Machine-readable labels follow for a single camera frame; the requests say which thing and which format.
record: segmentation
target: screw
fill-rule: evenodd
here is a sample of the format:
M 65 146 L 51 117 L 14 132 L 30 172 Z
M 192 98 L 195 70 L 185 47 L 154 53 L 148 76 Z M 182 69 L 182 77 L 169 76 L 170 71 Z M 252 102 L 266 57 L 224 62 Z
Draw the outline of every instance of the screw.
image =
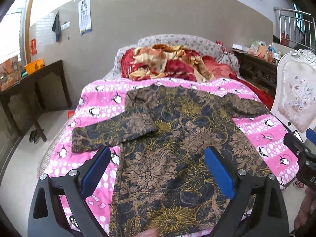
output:
M 269 174 L 268 176 L 269 176 L 269 178 L 270 178 L 271 180 L 274 180 L 274 179 L 276 178 L 276 176 L 275 176 L 274 174 Z
M 246 172 L 246 170 L 244 170 L 244 169 L 239 169 L 239 170 L 238 170 L 238 174 L 240 174 L 240 175 L 246 175 L 247 172 Z
M 40 178 L 41 180 L 44 180 L 44 179 L 46 179 L 46 177 L 47 177 L 47 175 L 46 175 L 46 174 L 42 174 L 42 175 L 40 175 L 40 177 L 39 177 L 39 178 Z
M 77 173 L 78 173 L 78 171 L 75 170 L 75 169 L 71 169 L 71 170 L 69 171 L 69 175 L 70 175 L 70 176 L 74 176 L 74 175 L 76 175 Z

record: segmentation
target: white chair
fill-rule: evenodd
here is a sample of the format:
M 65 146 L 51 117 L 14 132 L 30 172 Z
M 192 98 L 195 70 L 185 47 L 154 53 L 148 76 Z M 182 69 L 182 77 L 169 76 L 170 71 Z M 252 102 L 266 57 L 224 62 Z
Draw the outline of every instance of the white chair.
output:
M 271 113 L 305 141 L 306 130 L 316 126 L 316 56 L 309 50 L 284 55 L 276 77 Z

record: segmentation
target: towel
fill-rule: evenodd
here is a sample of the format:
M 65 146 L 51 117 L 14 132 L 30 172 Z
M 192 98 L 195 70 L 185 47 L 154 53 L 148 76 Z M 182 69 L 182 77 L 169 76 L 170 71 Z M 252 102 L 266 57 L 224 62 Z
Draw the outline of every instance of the towel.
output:
M 59 40 L 59 36 L 61 34 L 61 26 L 60 26 L 60 22 L 59 22 L 59 11 L 57 11 L 56 13 L 56 17 L 55 17 L 55 21 L 52 27 L 52 31 L 55 32 L 56 34 L 56 42 L 58 42 Z

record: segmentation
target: tiled floor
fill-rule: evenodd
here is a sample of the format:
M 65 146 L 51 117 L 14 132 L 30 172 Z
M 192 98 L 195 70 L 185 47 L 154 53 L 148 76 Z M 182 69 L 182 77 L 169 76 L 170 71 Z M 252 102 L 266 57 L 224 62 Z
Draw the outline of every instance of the tiled floor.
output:
M 38 162 L 66 120 L 66 111 L 43 114 L 39 123 L 45 129 L 47 142 L 40 140 L 36 145 L 30 144 L 28 139 L 32 128 L 19 144 L 5 171 L 0 186 L 0 204 L 22 237 L 27 237 L 27 219 L 37 183 Z M 292 231 L 293 221 L 305 196 L 304 190 L 297 190 L 291 185 L 283 196 Z

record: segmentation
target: calendar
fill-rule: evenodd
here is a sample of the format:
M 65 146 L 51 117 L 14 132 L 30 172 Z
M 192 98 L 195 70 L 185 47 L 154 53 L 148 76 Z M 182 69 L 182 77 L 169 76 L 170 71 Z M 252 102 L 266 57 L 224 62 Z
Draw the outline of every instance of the calendar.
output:
M 90 0 L 81 0 L 78 3 L 79 13 L 79 31 L 80 34 L 85 34 L 92 30 L 91 28 L 91 14 L 90 14 Z

